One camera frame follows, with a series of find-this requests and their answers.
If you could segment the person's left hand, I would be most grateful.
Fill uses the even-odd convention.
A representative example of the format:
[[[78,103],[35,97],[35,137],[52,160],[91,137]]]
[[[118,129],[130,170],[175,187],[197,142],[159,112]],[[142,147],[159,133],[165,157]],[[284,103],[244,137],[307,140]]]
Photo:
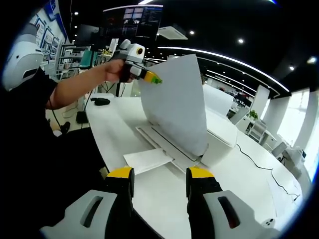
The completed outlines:
[[[119,81],[124,61],[122,59],[111,60],[104,64],[105,81],[116,83]]]

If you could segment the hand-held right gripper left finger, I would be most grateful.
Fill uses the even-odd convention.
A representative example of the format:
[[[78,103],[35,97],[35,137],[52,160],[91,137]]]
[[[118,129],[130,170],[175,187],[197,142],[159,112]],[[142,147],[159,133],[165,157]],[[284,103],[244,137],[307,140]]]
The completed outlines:
[[[135,173],[132,167],[110,172],[102,190],[90,190],[68,206],[54,226],[40,229],[45,239],[137,239],[150,234],[149,225],[135,211]]]

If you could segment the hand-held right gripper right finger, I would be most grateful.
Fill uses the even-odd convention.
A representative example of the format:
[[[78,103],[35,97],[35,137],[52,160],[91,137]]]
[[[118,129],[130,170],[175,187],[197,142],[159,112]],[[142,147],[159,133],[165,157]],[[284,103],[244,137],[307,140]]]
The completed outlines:
[[[186,170],[188,220],[193,239],[277,239],[275,219],[262,224],[254,210],[229,190],[222,190],[206,169]]]

